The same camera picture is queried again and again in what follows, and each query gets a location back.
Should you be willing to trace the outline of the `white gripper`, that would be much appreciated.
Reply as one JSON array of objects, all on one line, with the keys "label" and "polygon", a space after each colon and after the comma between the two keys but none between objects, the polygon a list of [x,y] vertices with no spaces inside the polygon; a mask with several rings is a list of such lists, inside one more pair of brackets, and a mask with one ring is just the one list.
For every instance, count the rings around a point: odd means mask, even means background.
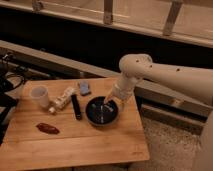
[{"label": "white gripper", "polygon": [[[135,77],[121,75],[112,87],[112,95],[122,101],[127,101],[132,96],[137,83],[138,80]],[[103,103],[107,104],[112,100],[112,95],[106,96]]]}]

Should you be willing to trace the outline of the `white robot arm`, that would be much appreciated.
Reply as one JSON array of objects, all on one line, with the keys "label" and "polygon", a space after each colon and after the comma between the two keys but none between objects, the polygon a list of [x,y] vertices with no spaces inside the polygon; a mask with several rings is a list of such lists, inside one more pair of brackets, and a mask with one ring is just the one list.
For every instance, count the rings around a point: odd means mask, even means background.
[{"label": "white robot arm", "polygon": [[212,107],[200,136],[192,171],[213,171],[213,70],[158,64],[148,54],[123,56],[119,69],[121,75],[105,97],[105,103],[114,97],[126,103],[135,86],[143,79],[149,79]]}]

